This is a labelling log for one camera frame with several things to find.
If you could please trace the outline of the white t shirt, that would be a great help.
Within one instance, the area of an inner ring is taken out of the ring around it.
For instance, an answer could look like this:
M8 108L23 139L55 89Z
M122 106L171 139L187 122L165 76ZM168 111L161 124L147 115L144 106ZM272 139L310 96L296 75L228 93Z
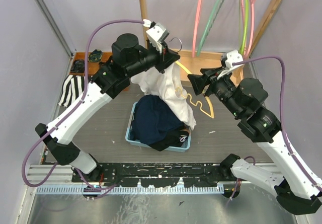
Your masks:
M130 81L138 84L146 95L160 97L180 121L191 129L195 128L196 120L191 106L185 99L187 92L182 86L180 67L176 63L166 68L164 73L152 67L131 77Z

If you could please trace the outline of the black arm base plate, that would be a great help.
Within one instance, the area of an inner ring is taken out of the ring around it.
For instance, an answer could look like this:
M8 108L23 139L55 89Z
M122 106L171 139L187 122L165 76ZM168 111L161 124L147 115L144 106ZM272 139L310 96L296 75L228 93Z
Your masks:
M96 178L88 182L116 184L122 187L216 187L220 182L240 183L227 169L214 163L100 163Z

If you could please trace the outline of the lime green hanger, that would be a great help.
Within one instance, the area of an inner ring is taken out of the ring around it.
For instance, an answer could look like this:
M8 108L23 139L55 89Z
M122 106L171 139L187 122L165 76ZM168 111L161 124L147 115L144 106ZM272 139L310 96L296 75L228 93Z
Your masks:
M238 22L238 42L239 53L244 55L246 49L249 13L250 13L250 0L239 0L239 22Z

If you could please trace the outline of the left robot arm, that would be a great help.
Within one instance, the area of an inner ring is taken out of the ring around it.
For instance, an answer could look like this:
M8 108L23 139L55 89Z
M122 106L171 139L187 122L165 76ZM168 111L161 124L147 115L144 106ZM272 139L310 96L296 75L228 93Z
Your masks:
M130 78L155 67L165 69L180 59L165 43L168 32L147 32L147 48L134 34L120 35L112 44L108 61L91 77L83 93L54 121L40 123L35 130L60 165L79 169L90 182L100 178L102 168L90 154L73 143L80 128L104 105L130 85Z

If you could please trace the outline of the salmon pink hanger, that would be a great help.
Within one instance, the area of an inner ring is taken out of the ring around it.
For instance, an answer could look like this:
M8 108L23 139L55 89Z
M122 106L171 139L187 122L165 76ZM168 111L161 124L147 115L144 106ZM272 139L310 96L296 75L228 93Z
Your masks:
M196 55L196 41L197 41L198 26L199 26L200 17L201 17L201 11L202 11L202 4L203 4L203 0L198 0L197 9L196 9L196 16L195 16L194 31L193 31L193 43L192 43L192 57L193 58Z

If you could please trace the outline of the black printed t shirt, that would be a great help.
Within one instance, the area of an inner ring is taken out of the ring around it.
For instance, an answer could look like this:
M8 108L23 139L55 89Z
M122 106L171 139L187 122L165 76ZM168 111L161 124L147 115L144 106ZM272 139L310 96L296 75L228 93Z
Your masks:
M181 147L183 142L188 138L189 133L183 129L173 130L167 133L163 140L150 144L149 146L159 152L164 151L170 146Z

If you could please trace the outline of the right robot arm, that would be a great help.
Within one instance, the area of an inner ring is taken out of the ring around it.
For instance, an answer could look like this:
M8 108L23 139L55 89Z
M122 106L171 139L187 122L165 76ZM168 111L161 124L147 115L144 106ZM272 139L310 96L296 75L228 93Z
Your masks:
M282 134L281 122L263 106L268 97L258 79L245 78L235 86L230 75L221 76L221 68L201 69L201 75L189 74L188 79L196 95L214 94L239 121L241 132L256 143L271 158L279 174L248 163L229 154L220 163L223 179L243 179L271 193L277 202L294 215L313 214L321 207L321 191L312 180L321 180L296 156Z

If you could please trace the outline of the navy blue t shirt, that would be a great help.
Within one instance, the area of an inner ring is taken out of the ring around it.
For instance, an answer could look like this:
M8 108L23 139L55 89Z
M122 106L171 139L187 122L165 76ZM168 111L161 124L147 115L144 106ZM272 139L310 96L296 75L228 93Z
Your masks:
M149 146L163 140L168 132L184 127L185 124L158 96L146 95L136 103L132 136L141 143Z

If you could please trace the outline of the yellow hanger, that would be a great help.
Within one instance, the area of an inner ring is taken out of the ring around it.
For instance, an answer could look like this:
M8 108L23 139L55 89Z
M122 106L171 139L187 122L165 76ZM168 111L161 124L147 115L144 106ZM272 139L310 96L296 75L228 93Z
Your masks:
M170 42L172 42L174 39L177 39L179 42L180 42L180 49L179 50L177 50L176 51L176 53L179 53L181 50L182 50L182 41L181 41L181 39L179 39L178 37L173 37L170 41L169 41L169 43ZM182 63L180 63L179 61L176 61L175 62L183 71L185 71L186 73L187 73L187 76L189 75L189 74L192 74L191 72L190 72L190 70L188 70L188 68L186 68ZM214 113L214 108L213 108L213 104L212 104L212 102L211 102L211 100L210 100L210 98L209 97L205 97L205 100L206 100L206 102L207 102L207 104L208 104L208 107L209 107L209 110L210 110L210 113L208 113L208 112L206 112L204 109L203 109L203 103L201 102L201 101L197 101L197 102L193 102L192 100L193 100L193 97L192 97L192 95L191 94L189 94L189 93L187 93L186 95L183 95L183 88L181 88L181 87L175 87L175 92L177 92L177 93L180 93L180 96L182 97L182 98L184 98L184 99L186 99L186 100L189 100L189 102L190 102L190 104L191 105L193 105L194 107L199 107L199 110L203 113L203 114L205 114L206 116L208 116L208 117L210 117L211 119L214 119L215 118L215 113Z

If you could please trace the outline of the pink plastic hanger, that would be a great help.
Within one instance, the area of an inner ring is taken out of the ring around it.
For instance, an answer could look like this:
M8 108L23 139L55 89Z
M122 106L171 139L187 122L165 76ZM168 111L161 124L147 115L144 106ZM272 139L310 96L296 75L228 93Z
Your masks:
M245 49L244 55L242 55L244 59L249 57L251 46L253 44L254 27L255 27L255 1L256 0L250 0L250 13L249 13L249 25L248 25L246 49Z

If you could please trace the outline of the mint green hanger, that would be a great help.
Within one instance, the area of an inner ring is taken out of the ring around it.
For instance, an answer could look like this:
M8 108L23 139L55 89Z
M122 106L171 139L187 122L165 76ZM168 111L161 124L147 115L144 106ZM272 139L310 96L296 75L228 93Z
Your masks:
M202 48L204 46L204 43L206 42L206 39L208 37L208 34L210 33L210 30L214 24L214 21L216 20L218 13L223 5L225 0L216 0L215 4L213 6L213 9L210 13L210 16L208 18L208 22L206 24L205 30L203 32L202 38L200 40L198 49L197 49L197 56L199 56L201 54Z

